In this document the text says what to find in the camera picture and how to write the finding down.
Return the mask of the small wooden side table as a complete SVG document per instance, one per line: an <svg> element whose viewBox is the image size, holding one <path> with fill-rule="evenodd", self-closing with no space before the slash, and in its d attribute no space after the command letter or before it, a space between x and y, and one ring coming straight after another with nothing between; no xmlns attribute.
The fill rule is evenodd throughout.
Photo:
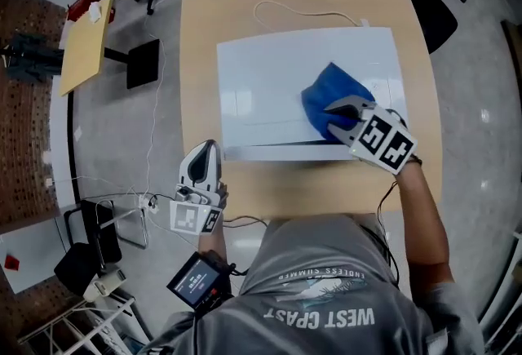
<svg viewBox="0 0 522 355"><path fill-rule="evenodd" d="M69 29L60 75L61 96L99 75L105 59L126 65L126 88L129 90L158 80L160 41L153 39L127 53L106 47L113 0L100 0L97 7L100 18L96 22L86 12Z"/></svg>

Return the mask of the blue cloth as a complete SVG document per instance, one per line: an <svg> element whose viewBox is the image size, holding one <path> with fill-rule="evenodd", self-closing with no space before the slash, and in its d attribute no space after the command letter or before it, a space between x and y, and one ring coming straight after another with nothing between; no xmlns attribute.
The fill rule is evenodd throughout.
<svg viewBox="0 0 522 355"><path fill-rule="evenodd" d="M308 121L326 141L339 143L328 130L330 123L345 130L351 130L358 123L358 118L352 118L353 113L347 117L325 112L325 108L333 102L350 95L357 95L370 102L375 101L368 89L334 63L329 63L317 80L301 92L301 101Z"/></svg>

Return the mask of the black wrist-mounted screen device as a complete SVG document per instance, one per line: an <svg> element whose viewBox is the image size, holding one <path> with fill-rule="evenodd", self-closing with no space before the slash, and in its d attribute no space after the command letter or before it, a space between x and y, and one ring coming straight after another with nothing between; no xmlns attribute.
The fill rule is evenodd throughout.
<svg viewBox="0 0 522 355"><path fill-rule="evenodd" d="M232 298L230 277L235 264L216 252L194 252L166 288L197 313L207 313Z"/></svg>

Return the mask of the white handheld device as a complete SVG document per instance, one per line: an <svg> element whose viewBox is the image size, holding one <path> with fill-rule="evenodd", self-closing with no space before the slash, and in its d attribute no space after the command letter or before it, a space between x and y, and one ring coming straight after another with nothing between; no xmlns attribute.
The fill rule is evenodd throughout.
<svg viewBox="0 0 522 355"><path fill-rule="evenodd" d="M126 281L126 276L120 269L111 273L106 273L94 279L83 293L83 299L87 302L94 302L99 297L108 297L118 287Z"/></svg>

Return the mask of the white power strip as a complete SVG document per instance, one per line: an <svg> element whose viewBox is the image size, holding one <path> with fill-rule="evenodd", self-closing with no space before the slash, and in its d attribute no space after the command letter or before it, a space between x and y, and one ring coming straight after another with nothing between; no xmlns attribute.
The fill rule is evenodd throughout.
<svg viewBox="0 0 522 355"><path fill-rule="evenodd" d="M138 198L139 208L143 211L150 211L156 214L159 211L159 204L156 195L147 196L146 194L140 195Z"/></svg>

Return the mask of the person's left forearm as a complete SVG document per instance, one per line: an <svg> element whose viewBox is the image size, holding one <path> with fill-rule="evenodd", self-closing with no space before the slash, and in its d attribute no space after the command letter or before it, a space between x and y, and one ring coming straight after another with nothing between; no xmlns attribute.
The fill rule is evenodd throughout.
<svg viewBox="0 0 522 355"><path fill-rule="evenodd" d="M213 251L222 260L227 260L227 248L223 233L223 227L216 227L210 235L201 235L198 239L198 252L200 254Z"/></svg>

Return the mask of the white board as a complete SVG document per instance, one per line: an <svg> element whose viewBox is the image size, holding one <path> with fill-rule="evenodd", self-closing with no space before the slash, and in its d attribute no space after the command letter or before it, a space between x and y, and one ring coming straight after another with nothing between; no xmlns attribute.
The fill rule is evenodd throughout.
<svg viewBox="0 0 522 355"><path fill-rule="evenodd" d="M54 276L65 252L55 219L0 234L0 269L15 294ZM4 268L6 255L20 261L18 271Z"/></svg>

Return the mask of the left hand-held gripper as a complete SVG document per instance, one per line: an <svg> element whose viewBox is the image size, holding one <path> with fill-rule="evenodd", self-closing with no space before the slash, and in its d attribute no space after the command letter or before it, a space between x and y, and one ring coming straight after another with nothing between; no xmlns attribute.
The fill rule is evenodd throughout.
<svg viewBox="0 0 522 355"><path fill-rule="evenodd" d="M211 235L223 221L228 188L220 182L221 152L215 140L194 147L179 168L175 199L170 201L170 230L190 235ZM201 184L199 189L186 184Z"/></svg>

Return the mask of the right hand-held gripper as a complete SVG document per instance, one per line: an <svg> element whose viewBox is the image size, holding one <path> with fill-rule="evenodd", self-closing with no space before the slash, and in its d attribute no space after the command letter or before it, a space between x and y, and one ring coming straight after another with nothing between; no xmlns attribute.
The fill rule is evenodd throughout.
<svg viewBox="0 0 522 355"><path fill-rule="evenodd" d="M334 101L325 112L341 117L361 117L360 121L329 122L331 142L351 145L350 153L361 161L397 175L416 151L418 141L400 122L396 113L358 95Z"/></svg>

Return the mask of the person's right forearm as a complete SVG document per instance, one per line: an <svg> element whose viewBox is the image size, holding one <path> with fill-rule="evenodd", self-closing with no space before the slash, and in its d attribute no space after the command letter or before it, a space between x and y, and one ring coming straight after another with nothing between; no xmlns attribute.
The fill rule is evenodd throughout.
<svg viewBox="0 0 522 355"><path fill-rule="evenodd" d="M422 167L406 163L396 176L405 230L405 254L414 294L452 282L449 243Z"/></svg>

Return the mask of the person's grey printed t-shirt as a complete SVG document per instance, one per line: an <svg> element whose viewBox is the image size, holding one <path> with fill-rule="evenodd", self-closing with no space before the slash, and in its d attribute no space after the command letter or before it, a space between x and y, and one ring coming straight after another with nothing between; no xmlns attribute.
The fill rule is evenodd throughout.
<svg viewBox="0 0 522 355"><path fill-rule="evenodd" d="M345 215L269 228L236 297L171 316L140 355L481 355L478 321L453 283L410 299Z"/></svg>

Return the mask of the black metal-frame chair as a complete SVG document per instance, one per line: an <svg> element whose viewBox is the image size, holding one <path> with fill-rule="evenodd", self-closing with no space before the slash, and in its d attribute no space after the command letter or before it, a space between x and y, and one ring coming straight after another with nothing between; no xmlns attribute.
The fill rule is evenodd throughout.
<svg viewBox="0 0 522 355"><path fill-rule="evenodd" d="M70 218L75 213L82 216L86 242L75 242L70 227ZM139 217L143 240L134 241L118 232L118 221L129 216ZM115 213L113 201L105 206L82 200L77 206L64 213L64 222L69 240L69 249L56 265L54 272L60 282L77 296L84 295L96 275L107 273L108 268L122 259L120 243L145 250L148 247L148 228L142 208Z"/></svg>

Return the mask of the white printer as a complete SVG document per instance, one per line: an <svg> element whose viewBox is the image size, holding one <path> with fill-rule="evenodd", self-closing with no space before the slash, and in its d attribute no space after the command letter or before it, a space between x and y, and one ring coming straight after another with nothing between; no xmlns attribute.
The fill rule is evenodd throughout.
<svg viewBox="0 0 522 355"><path fill-rule="evenodd" d="M228 162L351 159L308 121L301 92L330 63L376 102L409 118L392 30L339 27L268 33L217 46L221 149Z"/></svg>

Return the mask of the red box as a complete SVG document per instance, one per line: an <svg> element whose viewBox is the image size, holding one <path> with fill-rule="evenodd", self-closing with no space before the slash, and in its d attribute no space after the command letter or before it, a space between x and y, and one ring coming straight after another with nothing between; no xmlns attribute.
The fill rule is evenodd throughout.
<svg viewBox="0 0 522 355"><path fill-rule="evenodd" d="M67 20L76 22L85 13L88 15L88 8L92 2L98 2L100 4L100 0L77 0L75 3L70 5L68 8Z"/></svg>

